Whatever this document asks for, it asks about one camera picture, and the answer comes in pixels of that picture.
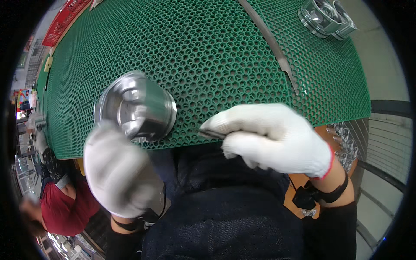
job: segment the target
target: gloved hand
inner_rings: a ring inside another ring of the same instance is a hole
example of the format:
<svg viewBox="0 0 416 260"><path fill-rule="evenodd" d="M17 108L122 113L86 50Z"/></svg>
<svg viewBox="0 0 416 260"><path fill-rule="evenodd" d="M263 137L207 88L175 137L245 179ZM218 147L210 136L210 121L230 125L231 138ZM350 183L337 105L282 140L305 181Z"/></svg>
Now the gloved hand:
<svg viewBox="0 0 416 260"><path fill-rule="evenodd" d="M48 143L46 142L45 133L43 131L36 131L35 138L32 140L32 142L35 149L40 153L40 160L42 163L45 163L43 161L43 153L49 147Z"/></svg>
<svg viewBox="0 0 416 260"><path fill-rule="evenodd" d="M201 129L228 134L222 146L225 157L240 155L251 168L323 178L332 167L331 147L283 104L238 105L211 117Z"/></svg>
<svg viewBox="0 0 416 260"><path fill-rule="evenodd" d="M147 153L111 122L100 122L87 137L84 171L94 197L118 217L143 214L155 193Z"/></svg>

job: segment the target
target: workbench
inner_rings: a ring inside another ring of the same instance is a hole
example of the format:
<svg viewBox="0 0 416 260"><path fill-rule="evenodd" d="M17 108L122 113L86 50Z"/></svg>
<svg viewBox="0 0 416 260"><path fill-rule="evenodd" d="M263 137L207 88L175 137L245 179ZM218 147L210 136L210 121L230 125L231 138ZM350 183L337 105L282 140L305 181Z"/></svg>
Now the workbench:
<svg viewBox="0 0 416 260"><path fill-rule="evenodd" d="M105 0L74 22L41 72L38 96L47 139L59 159L82 157L93 106L116 78L141 70L174 97L170 134L141 144L202 144L199 126L243 103L283 102L312 125L369 117L365 75L351 39L321 39L302 25L302 0L249 0L286 55L296 95L266 40L235 0Z"/></svg>

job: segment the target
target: green honeycomb mat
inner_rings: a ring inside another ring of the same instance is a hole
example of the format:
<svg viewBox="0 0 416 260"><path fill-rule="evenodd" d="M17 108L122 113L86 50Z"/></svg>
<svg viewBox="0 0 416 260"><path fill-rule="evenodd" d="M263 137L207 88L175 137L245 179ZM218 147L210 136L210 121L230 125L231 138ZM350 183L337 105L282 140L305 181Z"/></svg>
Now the green honeycomb mat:
<svg viewBox="0 0 416 260"><path fill-rule="evenodd" d="M370 115L350 39L312 35L297 18L300 0L250 3L287 54L300 96L236 0L105 0L78 18L54 52L44 110L57 158L82 156L94 103L134 69L169 91L178 107L170 134L146 149L211 142L197 135L199 126L242 103L283 102L313 125Z"/></svg>

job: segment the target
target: black elastic band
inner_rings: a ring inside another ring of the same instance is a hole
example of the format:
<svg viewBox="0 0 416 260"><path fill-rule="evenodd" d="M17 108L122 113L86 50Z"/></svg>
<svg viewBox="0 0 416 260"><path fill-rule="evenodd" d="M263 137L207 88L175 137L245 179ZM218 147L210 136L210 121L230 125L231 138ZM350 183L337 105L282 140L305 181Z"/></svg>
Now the black elastic band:
<svg viewBox="0 0 416 260"><path fill-rule="evenodd" d="M326 203L332 203L339 199L347 188L348 185L348 175L345 173L345 181L342 185L338 186L334 191L330 193L321 192L317 188L315 188L311 181L308 181L305 185L306 191L311 194L314 201L319 202L320 200L324 200Z"/></svg>
<svg viewBox="0 0 416 260"><path fill-rule="evenodd" d="M111 216L111 219L117 224L117 226L119 226L119 227L121 227L121 228L123 228L125 230L128 230L128 231L135 231L135 230L137 230L139 228L139 224L142 223L142 221L140 219L138 219L138 218L136 218L133 222L128 223L128 224L123 224L123 223L117 222L113 218L113 216Z"/></svg>

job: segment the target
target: wire cable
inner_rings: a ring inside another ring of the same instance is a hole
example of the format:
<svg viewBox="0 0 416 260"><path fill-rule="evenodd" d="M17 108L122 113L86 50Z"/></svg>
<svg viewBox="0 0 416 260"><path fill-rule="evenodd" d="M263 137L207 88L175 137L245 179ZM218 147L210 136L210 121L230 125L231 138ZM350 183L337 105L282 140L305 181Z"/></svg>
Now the wire cable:
<svg viewBox="0 0 416 260"><path fill-rule="evenodd" d="M163 195L163 209L160 215L157 217L157 219L160 219L163 213L165 213L165 208L166 208L166 184L165 183L163 183L163 194L164 194Z"/></svg>
<svg viewBox="0 0 416 260"><path fill-rule="evenodd" d="M292 187L295 189L295 192L296 192L297 190L296 190L295 184L293 183L293 181L292 181L292 179L290 178L290 176L289 176L289 180L290 180L290 182L292 183Z"/></svg>

